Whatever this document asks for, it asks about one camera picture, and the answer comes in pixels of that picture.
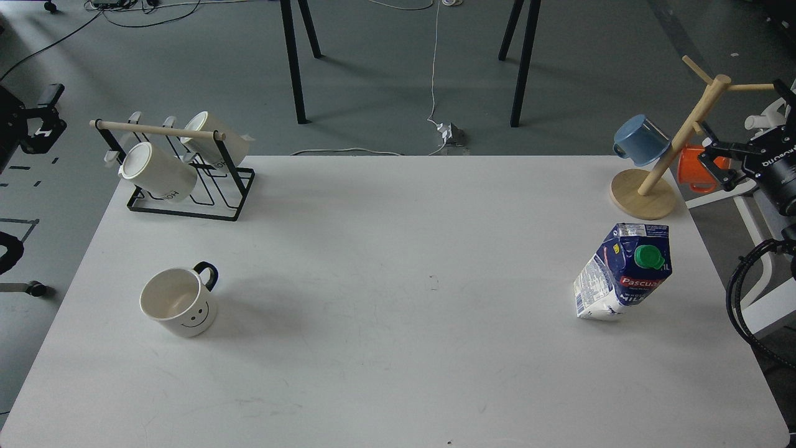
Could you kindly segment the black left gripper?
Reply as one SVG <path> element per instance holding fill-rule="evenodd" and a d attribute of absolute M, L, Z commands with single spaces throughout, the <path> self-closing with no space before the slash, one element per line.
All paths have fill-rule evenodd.
<path fill-rule="evenodd" d="M 43 155 L 67 128 L 60 119 L 57 103 L 65 91 L 63 84 L 48 85 L 40 94 L 36 107 L 25 108 L 24 102 L 1 86 L 1 170 L 5 170 L 18 148 L 29 155 Z M 27 120 L 40 119 L 42 125 L 28 135 Z"/>

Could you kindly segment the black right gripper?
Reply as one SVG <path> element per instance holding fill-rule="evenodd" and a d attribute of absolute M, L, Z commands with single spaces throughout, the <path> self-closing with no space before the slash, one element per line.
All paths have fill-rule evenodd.
<path fill-rule="evenodd" d="M 723 142 L 708 123 L 697 123 L 706 136 L 704 152 L 698 156 L 702 166 L 724 191 L 732 191 L 746 180 L 755 181 L 771 201 L 779 215 L 795 215 L 795 153 L 794 131 L 784 125 L 794 119 L 794 91 L 780 79 L 773 80 L 779 99 L 773 102 L 773 125 L 780 125 L 741 142 Z M 716 160 L 725 157 L 741 161 L 744 173 L 719 168 Z"/>

